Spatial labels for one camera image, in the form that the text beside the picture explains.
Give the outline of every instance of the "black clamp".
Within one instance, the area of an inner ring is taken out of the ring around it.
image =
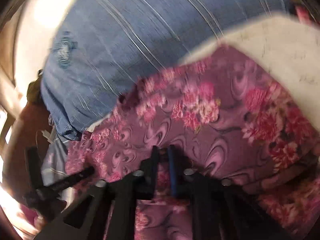
[[[194,240],[290,240],[251,196],[229,179],[213,179],[185,168],[177,149],[166,149],[171,194],[190,199]],[[156,146],[137,171],[107,183],[99,180],[35,237],[35,240],[133,240],[137,199],[154,196],[157,167],[163,159]]]
[[[28,208],[37,210],[46,222],[52,221],[65,207],[66,203],[59,199],[59,193],[94,174],[94,168],[91,166],[51,185],[44,186],[37,147],[26,149],[25,160],[32,191],[23,196],[24,204]]]

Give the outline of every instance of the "bolt head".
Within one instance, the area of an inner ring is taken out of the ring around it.
[[[144,172],[141,171],[141,170],[137,170],[137,171],[135,171],[135,172],[133,173],[133,175],[136,176],[136,177],[141,177],[141,176],[144,175]]]
[[[222,184],[223,186],[225,186],[225,187],[229,187],[229,186],[231,186],[232,181],[231,181],[231,179],[223,179],[223,180],[221,181],[221,184]]]
[[[104,179],[100,179],[96,183],[96,187],[104,187],[107,184],[107,182]]]
[[[183,171],[183,174],[184,175],[187,175],[187,176],[190,176],[190,175],[192,175],[192,174],[194,174],[195,173],[195,171],[193,170],[193,169],[185,169],[184,171]]]

